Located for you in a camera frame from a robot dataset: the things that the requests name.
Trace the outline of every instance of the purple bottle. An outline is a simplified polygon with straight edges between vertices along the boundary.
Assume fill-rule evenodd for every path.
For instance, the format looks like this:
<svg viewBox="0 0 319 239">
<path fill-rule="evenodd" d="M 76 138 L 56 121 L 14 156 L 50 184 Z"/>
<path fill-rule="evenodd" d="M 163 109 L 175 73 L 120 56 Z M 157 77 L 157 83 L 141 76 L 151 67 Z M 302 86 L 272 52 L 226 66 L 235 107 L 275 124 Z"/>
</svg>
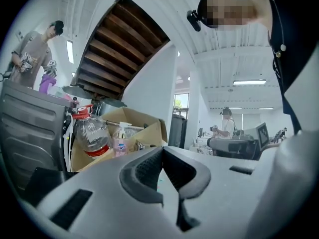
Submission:
<svg viewBox="0 0 319 239">
<path fill-rule="evenodd" d="M 43 74 L 42 80 L 40 83 L 39 92 L 48 94 L 49 88 L 56 84 L 56 79 L 47 74 Z"/>
</svg>

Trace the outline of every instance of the tree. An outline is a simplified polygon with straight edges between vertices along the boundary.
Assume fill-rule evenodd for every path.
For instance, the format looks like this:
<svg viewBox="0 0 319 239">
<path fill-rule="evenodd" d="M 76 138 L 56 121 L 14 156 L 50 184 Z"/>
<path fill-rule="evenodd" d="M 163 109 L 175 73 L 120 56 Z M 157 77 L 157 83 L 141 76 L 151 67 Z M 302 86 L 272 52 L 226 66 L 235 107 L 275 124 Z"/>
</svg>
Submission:
<svg viewBox="0 0 319 239">
<path fill-rule="evenodd" d="M 175 108 L 175 109 L 181 108 L 181 100 L 178 100 L 178 99 L 175 100 L 174 108 Z"/>
</svg>

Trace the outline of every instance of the wooden slat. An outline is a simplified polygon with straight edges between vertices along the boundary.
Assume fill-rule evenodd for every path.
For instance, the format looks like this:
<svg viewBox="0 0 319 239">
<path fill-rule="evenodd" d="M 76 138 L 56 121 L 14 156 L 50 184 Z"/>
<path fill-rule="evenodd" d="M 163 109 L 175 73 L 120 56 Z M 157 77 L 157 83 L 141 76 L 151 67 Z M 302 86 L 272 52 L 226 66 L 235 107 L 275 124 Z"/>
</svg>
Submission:
<svg viewBox="0 0 319 239">
<path fill-rule="evenodd" d="M 105 81 L 102 81 L 100 79 L 96 79 L 96 78 L 93 78 L 93 77 L 90 77 L 88 75 L 85 75 L 85 74 L 80 74 L 79 77 L 78 77 L 80 80 L 82 81 L 86 81 L 86 82 L 89 82 L 89 83 L 93 83 L 95 85 L 99 85 L 105 89 L 108 89 L 108 90 L 112 90 L 114 92 L 117 92 L 117 93 L 120 93 L 121 92 L 121 89 L 110 84 L 110 83 L 107 83 Z"/>
<path fill-rule="evenodd" d="M 116 7 L 118 9 L 120 9 L 122 12 L 128 14 L 130 17 L 134 18 L 134 20 L 137 21 L 139 23 L 139 25 L 141 25 L 150 35 L 152 35 L 154 41 L 158 45 L 161 45 L 161 40 L 134 13 L 130 12 L 129 10 L 127 10 L 127 8 L 125 8 L 125 6 L 123 6 L 123 5 L 119 4 L 119 3 L 116 5 Z"/>
<path fill-rule="evenodd" d="M 93 39 L 90 43 L 90 46 L 97 48 L 104 53 L 112 56 L 113 58 L 121 61 L 122 63 L 126 64 L 128 67 L 132 68 L 134 71 L 137 71 L 138 66 L 131 60 L 129 60 L 127 57 L 123 56 L 121 53 L 117 52 L 116 50 L 110 48 L 109 46 L 105 45 L 104 43 Z"/>
<path fill-rule="evenodd" d="M 91 91 L 91 92 L 94 92 L 94 93 L 97 93 L 97 94 L 100 94 L 102 96 L 105 96 L 105 97 L 109 97 L 109 98 L 116 98 L 116 95 L 108 92 L 108 91 L 105 91 L 105 90 L 101 90 L 97 87 L 94 87 L 90 84 L 86 84 L 85 82 L 82 82 L 82 81 L 79 81 L 78 82 L 80 85 L 83 85 L 84 89 L 87 90 L 87 91 Z"/>
<path fill-rule="evenodd" d="M 126 85 L 126 81 L 123 81 L 122 79 L 120 79 L 120 78 L 118 78 L 118 77 L 116 77 L 116 76 L 114 76 L 114 75 L 112 75 L 104 70 L 101 70 L 101 69 L 96 68 L 92 65 L 89 65 L 87 63 L 82 63 L 81 69 L 86 71 L 86 72 L 98 75 L 106 80 L 114 82 L 114 83 L 121 85 L 123 87 Z"/>
<path fill-rule="evenodd" d="M 88 51 L 85 55 L 84 55 L 87 59 L 90 59 L 91 61 L 94 61 L 110 70 L 112 70 L 115 73 L 118 73 L 122 76 L 124 76 L 127 79 L 131 78 L 131 74 L 127 71 L 125 71 L 123 68 L 113 64 L 112 62 L 94 54 L 93 52 Z"/>
<path fill-rule="evenodd" d="M 129 25 L 127 25 L 124 21 L 116 17 L 114 14 L 108 15 L 106 18 L 111 20 L 113 23 L 118 25 L 120 28 L 128 32 L 131 36 L 133 36 L 136 40 L 138 40 L 142 45 L 144 45 L 151 53 L 154 53 L 154 48 L 134 29 L 132 29 Z"/>
<path fill-rule="evenodd" d="M 142 62 L 146 60 L 146 57 L 140 53 L 136 48 L 134 48 L 132 45 L 127 43 L 125 40 L 117 36 L 116 34 L 112 33 L 110 30 L 107 28 L 101 26 L 99 27 L 96 32 L 110 40 L 112 40 L 114 43 L 120 45 L 130 53 L 132 53 L 134 56 L 136 56 L 138 59 L 140 59 Z"/>
</svg>

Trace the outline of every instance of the wooden ceiling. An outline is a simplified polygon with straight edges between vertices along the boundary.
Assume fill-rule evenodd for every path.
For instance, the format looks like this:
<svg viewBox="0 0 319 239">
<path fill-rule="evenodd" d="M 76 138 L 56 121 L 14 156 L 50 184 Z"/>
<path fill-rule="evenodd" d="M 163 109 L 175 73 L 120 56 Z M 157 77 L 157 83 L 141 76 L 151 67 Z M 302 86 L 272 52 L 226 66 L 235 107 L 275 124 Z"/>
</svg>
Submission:
<svg viewBox="0 0 319 239">
<path fill-rule="evenodd" d="M 128 83 L 168 42 L 137 4 L 118 0 L 92 33 L 72 84 L 95 98 L 121 99 Z"/>
</svg>

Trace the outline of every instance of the open cardboard box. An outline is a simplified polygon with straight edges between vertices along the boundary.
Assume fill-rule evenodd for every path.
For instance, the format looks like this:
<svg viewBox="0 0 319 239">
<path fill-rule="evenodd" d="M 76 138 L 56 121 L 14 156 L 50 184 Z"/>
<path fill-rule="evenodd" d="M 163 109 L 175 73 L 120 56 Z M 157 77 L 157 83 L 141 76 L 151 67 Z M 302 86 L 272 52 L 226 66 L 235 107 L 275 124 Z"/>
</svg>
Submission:
<svg viewBox="0 0 319 239">
<path fill-rule="evenodd" d="M 147 124 L 148 127 L 138 132 L 129 138 L 128 149 L 129 154 L 137 150 L 137 141 L 142 144 L 155 145 L 155 146 L 164 146 L 167 145 L 167 134 L 165 122 L 161 119 L 149 116 L 137 112 L 135 110 L 122 107 L 118 108 L 110 113 L 104 114 L 101 116 L 102 119 L 111 121 L 111 122 L 127 122 L 132 124 L 132 126 L 144 127 L 144 124 Z M 110 135 L 114 133 L 116 127 L 108 126 Z M 75 139 L 72 147 L 71 155 L 71 171 L 79 172 L 95 165 L 99 162 L 113 158 L 114 152 L 113 149 L 109 149 L 103 155 L 93 160 L 90 158 L 80 147 L 79 143 Z"/>
</svg>

